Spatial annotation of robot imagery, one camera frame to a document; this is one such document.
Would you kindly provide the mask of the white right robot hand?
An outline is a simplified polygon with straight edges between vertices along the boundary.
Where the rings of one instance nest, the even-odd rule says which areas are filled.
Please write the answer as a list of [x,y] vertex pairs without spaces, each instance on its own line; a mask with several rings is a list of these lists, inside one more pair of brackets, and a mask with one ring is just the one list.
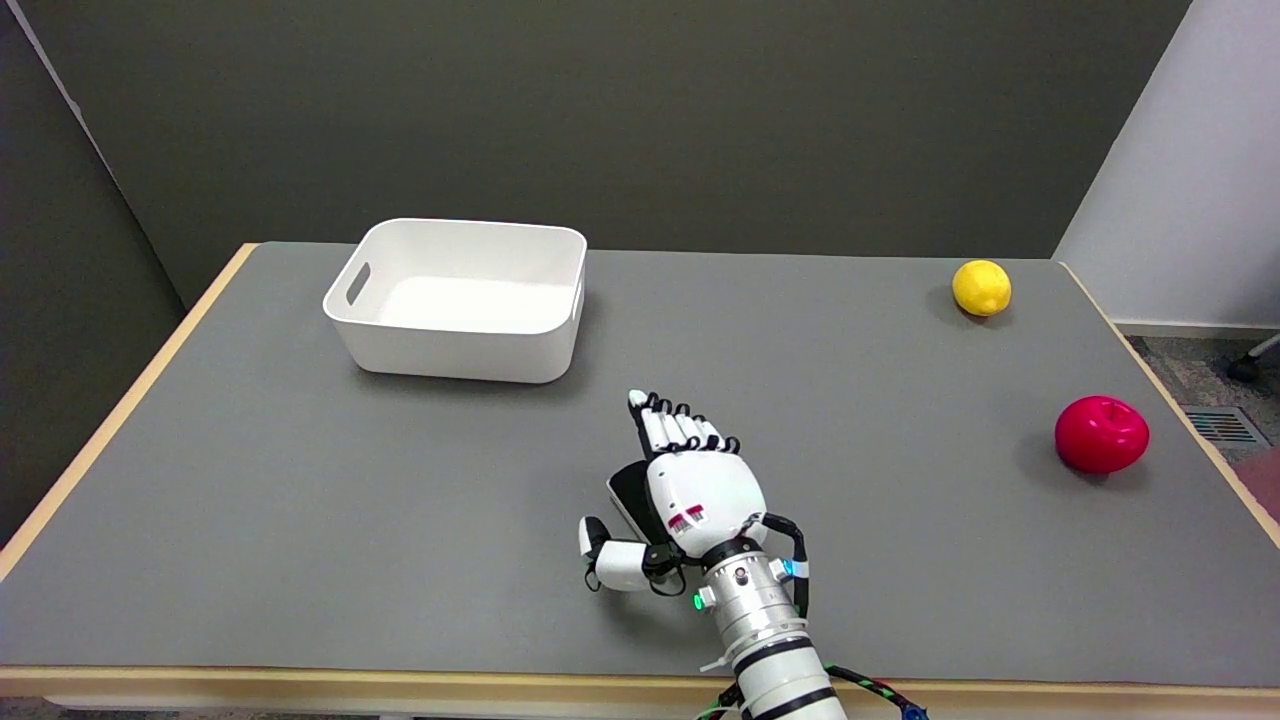
[[599,518],[582,518],[584,579],[593,591],[673,594],[684,569],[710,561],[722,544],[763,546],[765,498],[736,437],[653,392],[631,389],[627,401],[644,452],[628,470],[639,477],[639,512],[657,534],[616,539]]

